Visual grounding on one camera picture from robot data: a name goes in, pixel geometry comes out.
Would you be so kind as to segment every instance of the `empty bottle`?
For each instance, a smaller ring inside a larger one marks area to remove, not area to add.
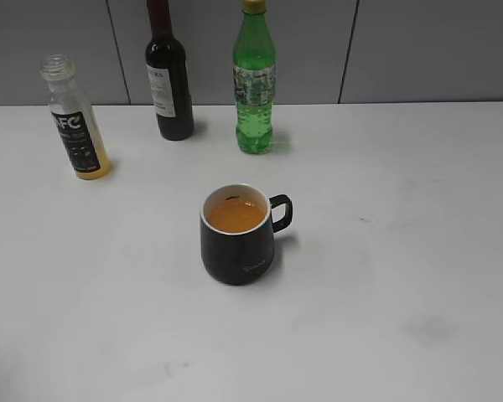
[[[111,170],[91,103],[75,81],[75,65],[62,54],[47,57],[41,75],[49,84],[50,112],[76,176],[100,178]]]
[[[233,49],[236,138],[246,153],[266,153],[272,143],[276,49],[268,32],[266,11],[265,0],[244,0],[244,19]]]

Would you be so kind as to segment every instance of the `wine bottle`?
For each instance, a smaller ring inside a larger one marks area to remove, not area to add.
[[[168,0],[148,0],[153,38],[145,50],[158,128],[167,140],[184,140],[194,132],[186,53],[174,37]]]

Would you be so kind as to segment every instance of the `black mug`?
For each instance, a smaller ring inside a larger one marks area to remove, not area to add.
[[[252,229],[239,233],[215,228],[207,218],[224,202],[240,198],[256,205],[264,219]],[[272,209],[285,205],[285,215],[272,222]],[[293,203],[286,195],[267,198],[247,184],[232,184],[214,191],[201,209],[201,258],[216,280],[228,285],[245,285],[261,276],[274,259],[274,233],[293,220]]]

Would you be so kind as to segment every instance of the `mug handle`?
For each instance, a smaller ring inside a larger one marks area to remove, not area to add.
[[[285,204],[285,216],[283,216],[283,218],[281,218],[278,222],[274,222],[272,224],[274,233],[276,233],[287,228],[293,221],[293,202],[288,196],[281,194],[270,198],[270,204],[272,205],[272,209]]]

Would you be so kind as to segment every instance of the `bottle label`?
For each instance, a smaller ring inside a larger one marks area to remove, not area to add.
[[[233,66],[235,100],[248,106],[264,106],[274,100],[276,65],[262,70],[248,70]]]
[[[99,159],[93,147],[86,120],[81,111],[70,115],[52,113],[61,140],[69,154],[70,162],[77,172],[90,173],[101,168]]]
[[[169,70],[155,69],[148,65],[148,75],[155,111],[162,117],[176,117]]]

